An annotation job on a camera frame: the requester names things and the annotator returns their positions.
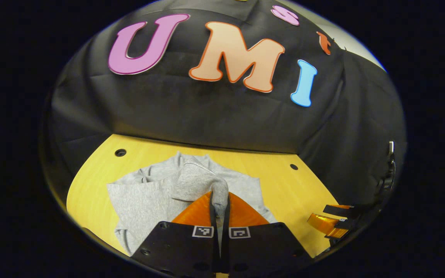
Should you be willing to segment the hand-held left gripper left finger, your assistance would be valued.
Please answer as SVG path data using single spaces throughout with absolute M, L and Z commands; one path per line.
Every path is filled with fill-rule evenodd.
M 131 258 L 164 276 L 215 276 L 219 244 L 211 201 L 208 192 L 171 222 L 157 223 Z

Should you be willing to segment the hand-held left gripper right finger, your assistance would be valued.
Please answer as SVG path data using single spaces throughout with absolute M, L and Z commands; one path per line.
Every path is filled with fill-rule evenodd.
M 230 192 L 222 237 L 222 263 L 230 276 L 288 276 L 314 259 L 285 223 L 270 223 Z

